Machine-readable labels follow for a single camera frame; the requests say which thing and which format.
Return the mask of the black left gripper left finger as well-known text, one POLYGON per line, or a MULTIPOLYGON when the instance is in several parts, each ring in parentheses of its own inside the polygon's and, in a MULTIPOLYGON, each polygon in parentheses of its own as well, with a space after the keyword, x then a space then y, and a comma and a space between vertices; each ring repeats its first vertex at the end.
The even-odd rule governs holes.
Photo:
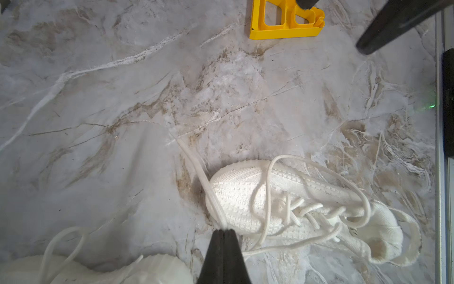
POLYGON ((197 284, 223 284, 224 231, 212 234, 197 284))

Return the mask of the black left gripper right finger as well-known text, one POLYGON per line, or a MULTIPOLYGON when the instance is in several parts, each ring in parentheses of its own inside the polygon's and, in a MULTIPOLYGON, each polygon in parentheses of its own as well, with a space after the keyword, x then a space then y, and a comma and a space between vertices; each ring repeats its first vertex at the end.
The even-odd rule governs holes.
POLYGON ((224 231, 224 283, 251 284, 234 230, 224 231))

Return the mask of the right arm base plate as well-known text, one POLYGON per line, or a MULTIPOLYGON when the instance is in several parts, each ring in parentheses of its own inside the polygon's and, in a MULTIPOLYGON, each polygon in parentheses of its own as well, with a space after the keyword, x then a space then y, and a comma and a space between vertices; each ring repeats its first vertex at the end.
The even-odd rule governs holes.
POLYGON ((443 146, 454 157, 454 49, 442 55, 443 146))

